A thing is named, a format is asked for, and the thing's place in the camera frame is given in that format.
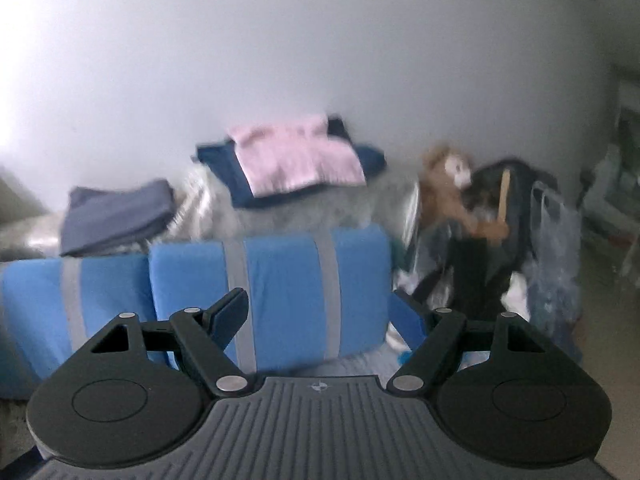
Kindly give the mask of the brown plush monkey toy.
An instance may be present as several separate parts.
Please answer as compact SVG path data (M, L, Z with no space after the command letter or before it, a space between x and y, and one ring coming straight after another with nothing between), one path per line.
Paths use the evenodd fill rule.
M445 220L458 222L466 234L500 243L509 235L503 221L480 221L464 206L462 192L472 184L469 157L447 144L423 155L420 184L420 227Z

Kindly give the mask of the folded pink garment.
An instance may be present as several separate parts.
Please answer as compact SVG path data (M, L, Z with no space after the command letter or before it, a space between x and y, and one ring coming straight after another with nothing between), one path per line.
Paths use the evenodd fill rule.
M256 197L292 193L317 184L366 183L355 149L329 134L326 115L235 126L228 136Z

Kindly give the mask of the grey quilted bed cover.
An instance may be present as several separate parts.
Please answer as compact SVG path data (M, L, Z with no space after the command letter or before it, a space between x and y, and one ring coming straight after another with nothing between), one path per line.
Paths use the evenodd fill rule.
M393 243L396 266L405 266L420 216L418 177L412 169L390 165L361 188L326 188L283 205L239 209L221 180L195 164L176 191L177 211L152 237L93 249L92 256L147 252L154 244L228 240L255 235L365 228L375 223Z

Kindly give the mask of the clear plastic bag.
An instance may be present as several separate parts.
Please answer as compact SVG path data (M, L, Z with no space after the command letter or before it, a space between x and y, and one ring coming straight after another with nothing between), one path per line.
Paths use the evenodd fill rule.
M582 216L559 192L536 182L530 194L529 229L532 252L525 275L530 322L580 363L574 328L582 316L577 283Z

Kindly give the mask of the blue grey-striped pillow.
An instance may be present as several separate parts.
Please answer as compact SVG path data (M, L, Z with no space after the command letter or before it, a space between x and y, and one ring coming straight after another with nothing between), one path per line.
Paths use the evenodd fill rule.
M149 258L17 260L1 267L1 396L26 400L113 318L161 320Z
M392 248L379 226L163 244L150 277L162 320L241 287L250 314L227 356L245 373L295 370L382 344Z

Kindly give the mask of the folded navy garment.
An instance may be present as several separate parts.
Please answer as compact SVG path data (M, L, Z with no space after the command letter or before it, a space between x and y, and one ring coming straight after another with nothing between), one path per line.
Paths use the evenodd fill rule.
M224 142L199 145L194 159L243 209L285 204L331 186L365 186L386 169L384 153L352 142L338 115L234 127Z

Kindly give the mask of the black bag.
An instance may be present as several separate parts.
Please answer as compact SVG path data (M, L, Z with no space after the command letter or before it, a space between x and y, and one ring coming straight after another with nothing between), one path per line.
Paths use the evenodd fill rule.
M490 242L466 234L452 220L420 227L413 267L419 283L411 297L434 309L436 288L449 278L446 307L474 321L491 321L506 310L502 296L532 252L530 194L536 182L559 188L552 174L518 158L472 170L472 184L462 192L464 206L480 221L506 222L509 235L500 243Z

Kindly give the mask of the folded grey-blue garment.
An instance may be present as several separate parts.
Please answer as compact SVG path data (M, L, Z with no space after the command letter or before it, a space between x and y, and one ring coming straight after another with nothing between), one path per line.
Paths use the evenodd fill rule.
M156 179L129 191L76 186L60 233L62 256L83 256L157 236L176 211L174 191Z

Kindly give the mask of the blue grey-striped pillow right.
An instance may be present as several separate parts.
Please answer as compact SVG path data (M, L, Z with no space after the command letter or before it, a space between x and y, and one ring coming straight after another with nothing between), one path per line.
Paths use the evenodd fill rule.
M392 248L379 226L163 244L150 277L162 320L241 287L250 314L227 356L245 373L295 370L382 344Z

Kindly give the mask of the blue grey-striped pillow left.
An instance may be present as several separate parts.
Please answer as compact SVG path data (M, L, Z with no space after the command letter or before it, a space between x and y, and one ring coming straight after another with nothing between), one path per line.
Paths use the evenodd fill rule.
M1 267L1 396L26 400L113 318L161 320L149 258L17 260Z

